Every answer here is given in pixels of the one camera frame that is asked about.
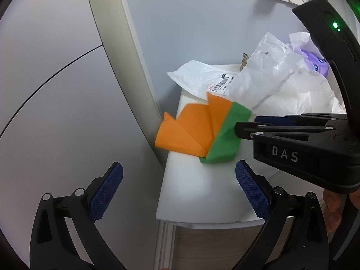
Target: white tabletop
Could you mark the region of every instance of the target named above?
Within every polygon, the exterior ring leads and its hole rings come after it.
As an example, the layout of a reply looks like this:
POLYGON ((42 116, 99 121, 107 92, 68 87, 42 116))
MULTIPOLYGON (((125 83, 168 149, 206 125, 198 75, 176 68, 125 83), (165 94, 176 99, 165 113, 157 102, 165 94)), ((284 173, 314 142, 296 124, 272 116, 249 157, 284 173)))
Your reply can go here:
MULTIPOLYGON (((239 71, 239 65, 217 67, 239 71)), ((205 101, 182 90, 178 115, 188 103, 205 101)), ((262 224, 263 220, 256 216, 235 177, 235 165, 241 159, 245 159, 256 174, 265 176, 272 186, 281 186, 289 194, 297 195, 313 191, 322 199, 321 188, 254 160, 252 147, 252 141, 243 139, 233 161, 212 164, 202 164, 198 157, 170 151, 156 218, 201 229, 262 224)))

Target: green felt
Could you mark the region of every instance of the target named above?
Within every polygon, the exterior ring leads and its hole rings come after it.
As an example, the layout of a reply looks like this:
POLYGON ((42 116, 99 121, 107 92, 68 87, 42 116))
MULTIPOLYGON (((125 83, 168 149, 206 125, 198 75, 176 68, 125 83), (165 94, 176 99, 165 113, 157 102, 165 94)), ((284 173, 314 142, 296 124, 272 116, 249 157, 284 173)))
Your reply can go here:
POLYGON ((214 163, 231 161, 238 153, 240 141, 235 134, 235 124, 237 122, 249 121, 251 111, 246 107, 233 103, 225 120, 218 132, 206 158, 199 157, 202 163, 214 163))

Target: orange felt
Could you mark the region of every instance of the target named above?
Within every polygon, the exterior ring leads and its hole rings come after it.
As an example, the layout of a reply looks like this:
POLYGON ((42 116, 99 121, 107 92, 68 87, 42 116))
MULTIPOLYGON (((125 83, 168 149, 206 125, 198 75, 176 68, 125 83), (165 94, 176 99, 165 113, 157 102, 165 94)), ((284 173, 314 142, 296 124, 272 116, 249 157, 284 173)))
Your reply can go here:
POLYGON ((200 157, 206 157, 208 153, 167 112, 164 113, 164 121, 156 136, 155 146, 200 157))
POLYGON ((206 152, 209 152, 214 134, 208 105, 188 103, 176 121, 206 152))
POLYGON ((207 102, 209 105, 212 130, 215 138, 217 133, 220 131, 233 102, 220 96, 213 95, 209 92, 207 93, 207 102))

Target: white lettering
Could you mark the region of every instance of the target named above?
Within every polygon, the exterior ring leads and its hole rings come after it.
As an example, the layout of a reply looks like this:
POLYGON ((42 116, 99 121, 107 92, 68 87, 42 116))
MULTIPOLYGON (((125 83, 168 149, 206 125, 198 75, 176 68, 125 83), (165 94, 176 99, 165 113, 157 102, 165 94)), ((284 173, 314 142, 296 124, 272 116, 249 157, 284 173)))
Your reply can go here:
POLYGON ((283 151, 283 153, 281 155, 281 158, 283 158, 283 156, 285 156, 286 159, 288 158, 288 156, 286 155, 286 150, 285 149, 284 149, 284 151, 283 151))
POLYGON ((272 147, 272 155, 278 155, 278 148, 276 146, 272 147))
POLYGON ((296 155, 298 155, 298 153, 296 151, 294 151, 292 155, 293 155, 293 158, 291 159, 291 161, 297 162, 297 156, 296 155))

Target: finger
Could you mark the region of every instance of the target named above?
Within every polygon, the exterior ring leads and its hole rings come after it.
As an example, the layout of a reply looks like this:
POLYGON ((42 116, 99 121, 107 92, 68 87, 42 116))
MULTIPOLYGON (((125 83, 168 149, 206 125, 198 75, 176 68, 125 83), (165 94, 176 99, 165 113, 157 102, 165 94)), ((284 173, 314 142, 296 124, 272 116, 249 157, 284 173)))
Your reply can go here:
POLYGON ((354 193, 349 194, 350 201, 353 203, 353 205, 360 209, 360 190, 357 190, 354 193))
POLYGON ((323 198, 330 212, 335 212, 339 208, 342 200, 340 194, 328 190, 324 190, 323 198))
POLYGON ((333 232, 341 223, 341 212, 339 210, 330 212, 329 208, 326 207, 324 210, 324 220, 327 232, 333 232))

